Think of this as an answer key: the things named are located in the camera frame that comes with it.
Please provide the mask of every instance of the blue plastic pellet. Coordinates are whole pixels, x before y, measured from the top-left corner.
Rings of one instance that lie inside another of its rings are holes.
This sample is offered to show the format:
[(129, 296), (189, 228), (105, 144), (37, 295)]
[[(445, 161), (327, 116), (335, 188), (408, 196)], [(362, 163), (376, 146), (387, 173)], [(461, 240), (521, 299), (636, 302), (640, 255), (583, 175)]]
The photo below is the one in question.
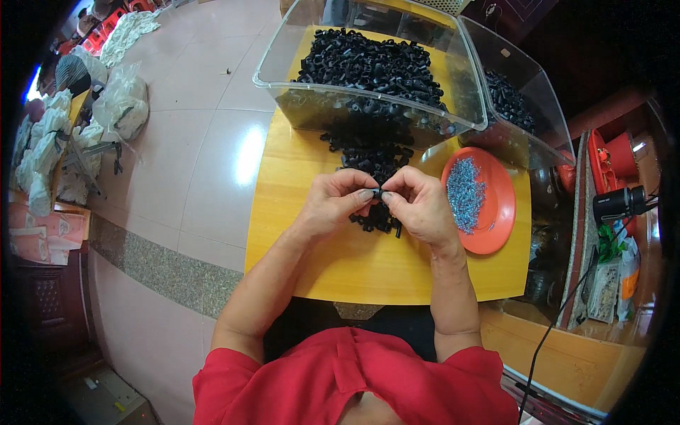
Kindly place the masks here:
[(478, 182), (479, 167), (472, 158), (458, 159), (446, 181), (449, 204), (458, 228), (468, 235), (477, 227), (479, 210), (486, 199), (486, 183)]

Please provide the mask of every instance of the orange plate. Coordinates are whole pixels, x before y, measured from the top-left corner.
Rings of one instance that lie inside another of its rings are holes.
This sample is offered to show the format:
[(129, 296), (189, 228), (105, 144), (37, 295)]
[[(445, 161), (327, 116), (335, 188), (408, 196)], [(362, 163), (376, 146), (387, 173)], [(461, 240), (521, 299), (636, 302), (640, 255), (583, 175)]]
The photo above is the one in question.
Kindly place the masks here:
[(477, 227), (472, 235), (458, 230), (460, 240), (466, 250), (475, 254), (491, 254), (498, 251), (510, 238), (515, 225), (515, 189), (510, 175), (501, 163), (489, 152), (479, 148), (459, 149), (451, 155), (441, 174), (441, 183), (446, 189), (446, 180), (457, 159), (472, 157), (479, 168), (478, 182), (486, 183), (486, 199), (479, 210)]

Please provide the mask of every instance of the wrist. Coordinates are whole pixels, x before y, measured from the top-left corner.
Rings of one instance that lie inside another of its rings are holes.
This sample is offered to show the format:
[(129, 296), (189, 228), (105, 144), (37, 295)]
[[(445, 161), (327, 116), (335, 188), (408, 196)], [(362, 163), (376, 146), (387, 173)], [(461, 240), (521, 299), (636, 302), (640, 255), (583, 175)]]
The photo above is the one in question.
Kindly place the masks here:
[(450, 262), (461, 267), (467, 265), (467, 255), (460, 242), (430, 245), (430, 253), (432, 261)]
[(284, 232), (284, 238), (292, 247), (296, 249), (306, 249), (314, 245), (316, 238), (308, 231), (308, 226), (295, 220)]

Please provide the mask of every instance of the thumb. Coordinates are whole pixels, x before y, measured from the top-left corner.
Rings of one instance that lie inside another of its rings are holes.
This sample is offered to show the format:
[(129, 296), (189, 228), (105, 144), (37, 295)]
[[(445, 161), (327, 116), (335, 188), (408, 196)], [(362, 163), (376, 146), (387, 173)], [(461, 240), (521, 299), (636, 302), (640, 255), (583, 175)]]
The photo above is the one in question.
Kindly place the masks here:
[(366, 206), (373, 199), (371, 189), (359, 189), (356, 192), (338, 198), (340, 209), (345, 215), (352, 214)]
[(390, 208), (393, 216), (397, 217), (399, 221), (403, 222), (403, 218), (408, 216), (408, 208), (411, 204), (408, 203), (403, 196), (396, 192), (383, 192), (383, 202)]

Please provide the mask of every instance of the clear plastic bin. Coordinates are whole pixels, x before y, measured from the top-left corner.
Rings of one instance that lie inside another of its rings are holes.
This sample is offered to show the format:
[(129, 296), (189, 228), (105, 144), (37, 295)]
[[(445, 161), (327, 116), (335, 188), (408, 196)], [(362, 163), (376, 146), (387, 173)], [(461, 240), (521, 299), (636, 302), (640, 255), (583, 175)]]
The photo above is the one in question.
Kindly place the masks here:
[[(423, 46), (430, 52), (429, 69), (444, 91), (441, 101), (449, 112), (379, 92), (290, 82), (299, 76), (301, 59), (309, 54), (315, 31), (341, 27), (377, 41), (403, 39)], [(376, 124), (383, 131), (405, 135), (396, 143), (413, 143), (413, 148), (425, 150), (469, 129), (486, 128), (481, 76), (473, 63), (457, 19), (429, 6), (408, 0), (297, 0), (267, 48), (253, 82), (269, 91), (294, 128), (326, 131), (333, 122)], [(376, 109), (389, 111), (388, 119), (376, 118)], [(390, 126), (393, 116), (401, 122), (395, 129)]]
[[(483, 148), (523, 168), (574, 165), (574, 150), (562, 108), (543, 68), (495, 32), (464, 16), (459, 21), (479, 65), (488, 117), (486, 130), (461, 135), (461, 143)], [(484, 77), (486, 71), (504, 75), (523, 94), (527, 110), (534, 118), (536, 135), (503, 119), (496, 111)]]

